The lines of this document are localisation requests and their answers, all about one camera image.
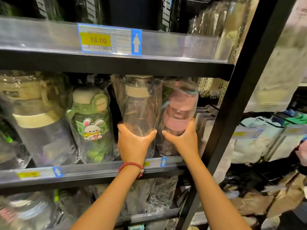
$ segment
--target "left hand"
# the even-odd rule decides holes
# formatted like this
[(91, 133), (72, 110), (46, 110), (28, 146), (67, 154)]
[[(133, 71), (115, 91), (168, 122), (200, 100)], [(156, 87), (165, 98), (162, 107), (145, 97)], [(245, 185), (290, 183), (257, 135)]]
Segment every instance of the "left hand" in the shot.
[(118, 127), (118, 150), (124, 163), (136, 162), (143, 166), (150, 143), (155, 139), (157, 130), (147, 136), (136, 136), (123, 124)]

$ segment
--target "bracelet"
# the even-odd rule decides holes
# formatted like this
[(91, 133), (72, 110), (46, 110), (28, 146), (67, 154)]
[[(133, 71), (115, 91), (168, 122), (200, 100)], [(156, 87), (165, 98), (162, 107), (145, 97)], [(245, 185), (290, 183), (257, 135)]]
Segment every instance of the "bracelet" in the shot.
[(123, 167), (125, 167), (125, 166), (127, 166), (127, 165), (135, 165), (135, 166), (137, 166), (137, 167), (139, 167), (139, 168), (141, 169), (140, 174), (138, 175), (138, 177), (136, 178), (136, 180), (138, 180), (140, 177), (143, 176), (143, 173), (144, 173), (143, 166), (141, 166), (140, 164), (135, 163), (135, 162), (126, 162), (126, 163), (123, 163), (122, 166), (119, 168), (118, 173), (120, 173), (120, 171), (123, 169)]

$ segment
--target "bunny sticker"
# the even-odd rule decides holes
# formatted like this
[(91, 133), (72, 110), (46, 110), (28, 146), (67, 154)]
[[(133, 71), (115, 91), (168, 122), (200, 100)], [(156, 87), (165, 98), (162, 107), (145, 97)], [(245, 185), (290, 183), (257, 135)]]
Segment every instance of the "bunny sticker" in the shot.
[(98, 119), (95, 121), (94, 124), (91, 125), (92, 120), (90, 118), (87, 118), (83, 121), (84, 125), (84, 139), (87, 140), (97, 140), (101, 139), (101, 128), (99, 127), (100, 124), (104, 122), (103, 119)]

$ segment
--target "cartoon bunny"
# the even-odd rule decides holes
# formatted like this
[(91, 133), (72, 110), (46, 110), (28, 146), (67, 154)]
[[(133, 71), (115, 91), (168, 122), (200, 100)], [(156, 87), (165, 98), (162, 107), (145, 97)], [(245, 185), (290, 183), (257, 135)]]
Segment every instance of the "cartoon bunny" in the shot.
[(100, 124), (102, 124), (104, 122), (103, 119), (98, 119), (96, 120), (96, 122), (93, 125), (90, 125), (92, 122), (91, 119), (85, 119), (83, 121), (83, 125), (84, 125), (84, 132), (85, 134), (83, 135), (84, 139), (87, 140), (97, 140), (97, 139), (101, 139), (102, 135), (101, 135), (101, 129), (99, 127)]

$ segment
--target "barcode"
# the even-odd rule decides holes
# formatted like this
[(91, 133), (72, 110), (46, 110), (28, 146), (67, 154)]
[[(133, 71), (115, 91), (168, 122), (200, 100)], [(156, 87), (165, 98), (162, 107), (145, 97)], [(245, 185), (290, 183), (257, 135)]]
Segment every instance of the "barcode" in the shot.
[(112, 52), (112, 48), (109, 46), (97, 46), (97, 45), (88, 45), (90, 50), (99, 50), (99, 51), (109, 51)]

